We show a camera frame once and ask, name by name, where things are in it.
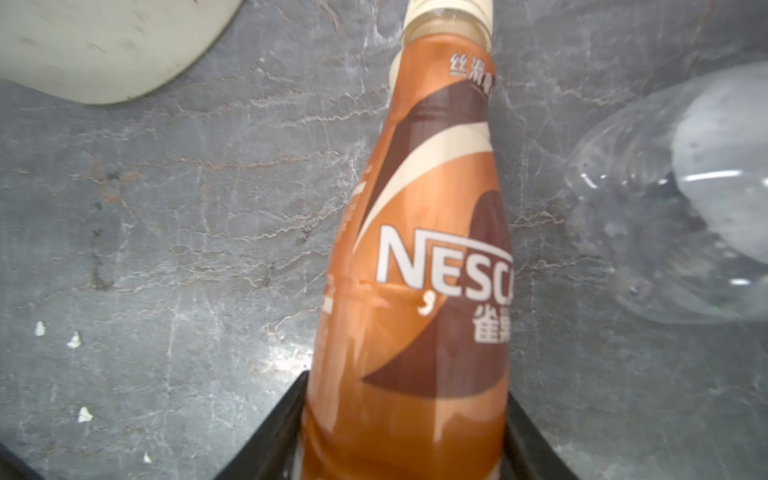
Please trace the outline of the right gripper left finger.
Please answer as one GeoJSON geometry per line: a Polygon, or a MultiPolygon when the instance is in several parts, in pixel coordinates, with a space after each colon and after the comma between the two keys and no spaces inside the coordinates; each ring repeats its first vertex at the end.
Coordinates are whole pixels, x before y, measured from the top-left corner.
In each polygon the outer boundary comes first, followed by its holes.
{"type": "Polygon", "coordinates": [[[309,372],[303,371],[216,480],[291,479],[309,372]]]}

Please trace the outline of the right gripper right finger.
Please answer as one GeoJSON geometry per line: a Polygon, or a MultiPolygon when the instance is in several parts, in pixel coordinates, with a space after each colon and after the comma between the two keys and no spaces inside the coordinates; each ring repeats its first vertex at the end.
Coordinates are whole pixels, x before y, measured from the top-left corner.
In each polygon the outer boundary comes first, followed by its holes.
{"type": "Polygon", "coordinates": [[[503,451],[503,480],[578,480],[511,392],[503,451]]]}

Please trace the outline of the copper Nescafe bottle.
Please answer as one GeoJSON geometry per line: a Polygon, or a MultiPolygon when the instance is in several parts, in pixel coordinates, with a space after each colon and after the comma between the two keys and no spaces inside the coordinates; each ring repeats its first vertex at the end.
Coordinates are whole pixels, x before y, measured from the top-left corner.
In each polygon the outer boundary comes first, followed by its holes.
{"type": "Polygon", "coordinates": [[[514,260],[489,1],[412,1],[335,237],[295,479],[501,475],[514,260]]]}

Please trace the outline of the blue-label water bottle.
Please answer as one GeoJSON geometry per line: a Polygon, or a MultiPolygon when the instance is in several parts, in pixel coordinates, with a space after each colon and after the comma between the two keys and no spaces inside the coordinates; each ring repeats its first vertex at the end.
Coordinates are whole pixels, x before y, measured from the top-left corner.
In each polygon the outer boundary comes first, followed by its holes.
{"type": "Polygon", "coordinates": [[[767,318],[767,65],[687,80],[623,108],[575,146],[579,249],[625,309],[673,324],[767,318]]]}

